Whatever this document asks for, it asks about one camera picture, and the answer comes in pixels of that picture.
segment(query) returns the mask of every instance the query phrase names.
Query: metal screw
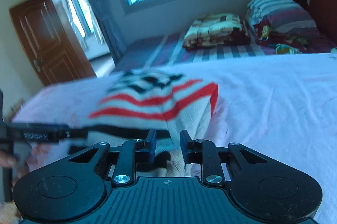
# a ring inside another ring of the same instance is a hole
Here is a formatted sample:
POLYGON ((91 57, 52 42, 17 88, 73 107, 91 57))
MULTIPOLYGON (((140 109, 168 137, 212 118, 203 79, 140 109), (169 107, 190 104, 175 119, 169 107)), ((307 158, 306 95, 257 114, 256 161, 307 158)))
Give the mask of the metal screw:
POLYGON ((114 181, 118 184, 128 183, 131 178, 128 175, 116 175, 114 181))
POLYGON ((209 175, 206 177, 207 182, 212 184, 218 184, 222 181, 222 177, 219 175, 209 175))

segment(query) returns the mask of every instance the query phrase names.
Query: door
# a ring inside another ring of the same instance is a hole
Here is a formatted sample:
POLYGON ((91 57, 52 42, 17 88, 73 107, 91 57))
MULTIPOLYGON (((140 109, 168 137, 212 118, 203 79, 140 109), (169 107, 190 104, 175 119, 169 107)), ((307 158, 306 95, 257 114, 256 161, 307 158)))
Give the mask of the door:
POLYGON ((45 86, 96 76, 60 8, 58 0, 28 0, 10 9, 22 47, 45 86))

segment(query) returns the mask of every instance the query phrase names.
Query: doorway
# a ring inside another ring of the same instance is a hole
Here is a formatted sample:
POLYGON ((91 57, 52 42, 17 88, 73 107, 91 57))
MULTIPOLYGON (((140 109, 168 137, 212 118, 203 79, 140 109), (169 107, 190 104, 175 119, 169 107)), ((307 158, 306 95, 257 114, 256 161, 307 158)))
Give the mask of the doorway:
POLYGON ((71 27, 97 77, 115 68, 109 47, 87 0, 61 0, 71 27))

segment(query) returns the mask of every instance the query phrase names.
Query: striped bed sheet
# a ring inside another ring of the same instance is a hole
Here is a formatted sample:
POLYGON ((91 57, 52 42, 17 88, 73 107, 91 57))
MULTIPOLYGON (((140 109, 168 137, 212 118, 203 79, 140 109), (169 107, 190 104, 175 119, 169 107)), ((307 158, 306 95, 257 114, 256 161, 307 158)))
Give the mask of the striped bed sheet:
POLYGON ((274 49, 257 45, 252 34, 250 45, 219 46, 188 51, 183 48, 185 33, 151 37, 134 42, 116 65, 114 72, 275 54, 274 49))

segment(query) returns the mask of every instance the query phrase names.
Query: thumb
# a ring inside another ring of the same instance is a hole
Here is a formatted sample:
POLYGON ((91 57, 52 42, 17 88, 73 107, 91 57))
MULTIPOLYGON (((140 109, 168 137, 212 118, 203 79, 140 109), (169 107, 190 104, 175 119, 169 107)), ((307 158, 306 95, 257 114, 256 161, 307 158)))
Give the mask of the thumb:
POLYGON ((15 157, 8 155, 4 151, 0 151, 0 166, 5 168, 11 168, 15 165, 16 159, 15 157))

